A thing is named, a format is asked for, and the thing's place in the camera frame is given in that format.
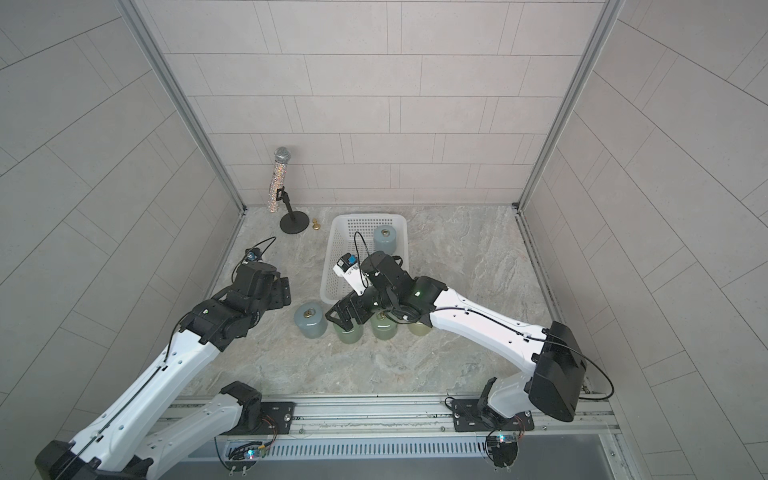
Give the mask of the green tea canister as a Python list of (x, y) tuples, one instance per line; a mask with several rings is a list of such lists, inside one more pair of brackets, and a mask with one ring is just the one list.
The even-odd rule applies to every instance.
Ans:
[(354, 344), (358, 342), (364, 333), (364, 328), (356, 322), (352, 322), (347, 330), (340, 325), (334, 325), (334, 329), (339, 340), (344, 344)]
[(370, 325), (374, 337), (381, 341), (391, 340), (397, 333), (398, 324), (384, 312), (376, 313)]

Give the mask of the yellow tea canister front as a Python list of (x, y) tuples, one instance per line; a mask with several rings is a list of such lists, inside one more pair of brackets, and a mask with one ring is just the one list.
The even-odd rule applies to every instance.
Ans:
[(424, 325), (423, 323), (420, 323), (420, 322), (409, 324), (408, 329), (413, 335), (416, 335), (416, 336), (425, 336), (432, 331), (431, 327)]

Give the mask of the blue tea canister back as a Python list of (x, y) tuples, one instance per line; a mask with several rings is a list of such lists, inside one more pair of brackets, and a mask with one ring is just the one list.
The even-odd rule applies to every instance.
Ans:
[(381, 225), (374, 230), (374, 249), (394, 255), (397, 249), (397, 231), (392, 225)]

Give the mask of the blue tea canister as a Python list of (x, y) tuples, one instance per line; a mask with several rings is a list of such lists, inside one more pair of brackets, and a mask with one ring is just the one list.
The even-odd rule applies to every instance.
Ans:
[(394, 255), (397, 249), (397, 231), (392, 225), (381, 225), (374, 230), (374, 249)]
[(323, 305), (316, 301), (300, 305), (294, 312), (293, 319), (300, 333), (308, 339), (321, 338), (328, 327)]

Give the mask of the blue tea canister front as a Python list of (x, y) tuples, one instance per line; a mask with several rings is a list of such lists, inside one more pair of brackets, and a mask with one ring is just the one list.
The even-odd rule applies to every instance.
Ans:
[(293, 319), (300, 333), (308, 339), (321, 338), (328, 327), (323, 305), (316, 301), (300, 305), (294, 312)]

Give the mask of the white plastic basket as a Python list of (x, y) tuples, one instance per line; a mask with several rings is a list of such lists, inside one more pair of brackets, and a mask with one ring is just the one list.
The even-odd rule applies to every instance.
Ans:
[(389, 226), (395, 231), (396, 249), (394, 254), (403, 260), (402, 268), (409, 269), (408, 228), (406, 219), (399, 214), (352, 213), (339, 215), (330, 225), (326, 258), (320, 287), (320, 298), (327, 305), (333, 305), (352, 291), (350, 285), (336, 275), (333, 268), (347, 253), (363, 255), (365, 259), (373, 252), (374, 233), (378, 227)]

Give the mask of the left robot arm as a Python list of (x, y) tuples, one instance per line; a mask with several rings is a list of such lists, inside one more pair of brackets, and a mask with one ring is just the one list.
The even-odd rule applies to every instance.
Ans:
[(53, 440), (35, 459), (44, 479), (158, 479), (194, 450), (264, 422), (262, 395), (239, 381), (194, 413), (153, 432), (185, 386), (269, 310), (290, 305), (288, 278), (272, 265), (240, 265), (233, 283), (183, 315), (168, 345), (96, 420), (72, 440)]

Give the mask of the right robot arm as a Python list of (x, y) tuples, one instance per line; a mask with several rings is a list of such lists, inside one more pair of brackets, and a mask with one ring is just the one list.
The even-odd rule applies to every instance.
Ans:
[(351, 287), (325, 317), (349, 331), (382, 313), (395, 322), (421, 324), (469, 339), (511, 362), (517, 374), (491, 379), (469, 415), (501, 428), (537, 409), (561, 422), (575, 418), (586, 359), (570, 328), (526, 324), (485, 308), (428, 276), (411, 277), (400, 259), (376, 251), (365, 260), (346, 253), (333, 267)]

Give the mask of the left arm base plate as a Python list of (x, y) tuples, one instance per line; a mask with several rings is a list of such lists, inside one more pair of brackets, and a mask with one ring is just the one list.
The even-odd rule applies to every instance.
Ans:
[(295, 408), (295, 402), (261, 402), (245, 406), (238, 423), (225, 435), (287, 435)]

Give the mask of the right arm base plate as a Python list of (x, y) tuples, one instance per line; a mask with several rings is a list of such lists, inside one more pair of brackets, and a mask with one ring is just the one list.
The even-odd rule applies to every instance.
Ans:
[(444, 399), (444, 405), (451, 411), (456, 432), (501, 430), (526, 433), (535, 429), (529, 411), (518, 413), (512, 418), (505, 418), (490, 407), (479, 407), (478, 402), (478, 399), (456, 399), (452, 396)]

